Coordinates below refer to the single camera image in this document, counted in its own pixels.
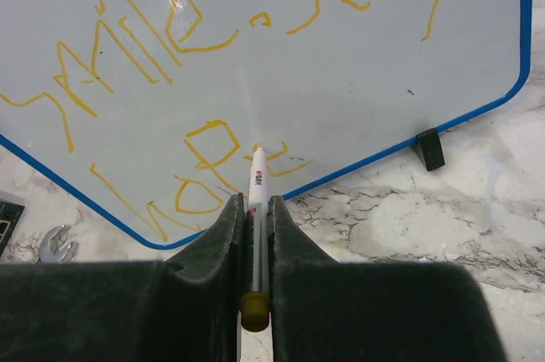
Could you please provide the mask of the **yellow white marker pen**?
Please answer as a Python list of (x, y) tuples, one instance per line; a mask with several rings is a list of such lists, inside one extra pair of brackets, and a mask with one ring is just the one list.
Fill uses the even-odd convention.
[(250, 333), (265, 330), (270, 320), (267, 213), (267, 157), (258, 146), (250, 166), (239, 300), (241, 326)]

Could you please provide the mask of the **silver open-end wrench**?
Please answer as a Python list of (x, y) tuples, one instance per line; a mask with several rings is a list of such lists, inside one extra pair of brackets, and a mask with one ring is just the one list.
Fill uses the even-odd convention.
[(68, 263), (77, 254), (79, 243), (68, 241), (70, 225), (59, 225), (50, 229), (43, 237), (38, 249), (38, 261), (43, 263)]

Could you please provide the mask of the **black rectangular box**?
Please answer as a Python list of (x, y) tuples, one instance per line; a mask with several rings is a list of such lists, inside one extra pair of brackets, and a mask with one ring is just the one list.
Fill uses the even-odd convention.
[(23, 198), (1, 191), (1, 255), (7, 250), (25, 208)]

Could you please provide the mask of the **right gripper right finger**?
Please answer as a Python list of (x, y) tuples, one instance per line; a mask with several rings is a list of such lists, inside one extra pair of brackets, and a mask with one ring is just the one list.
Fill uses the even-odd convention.
[(269, 203), (277, 361), (503, 361), (479, 285), (447, 262), (339, 262)]

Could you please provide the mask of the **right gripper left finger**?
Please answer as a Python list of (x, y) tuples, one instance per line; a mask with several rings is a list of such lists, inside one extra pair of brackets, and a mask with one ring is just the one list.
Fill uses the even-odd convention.
[(237, 361), (244, 200), (167, 261), (1, 268), (4, 361)]

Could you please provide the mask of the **blue framed whiteboard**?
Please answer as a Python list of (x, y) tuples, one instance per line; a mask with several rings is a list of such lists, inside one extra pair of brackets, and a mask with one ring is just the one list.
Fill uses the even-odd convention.
[(1, 143), (143, 245), (500, 106), (532, 0), (1, 0)]

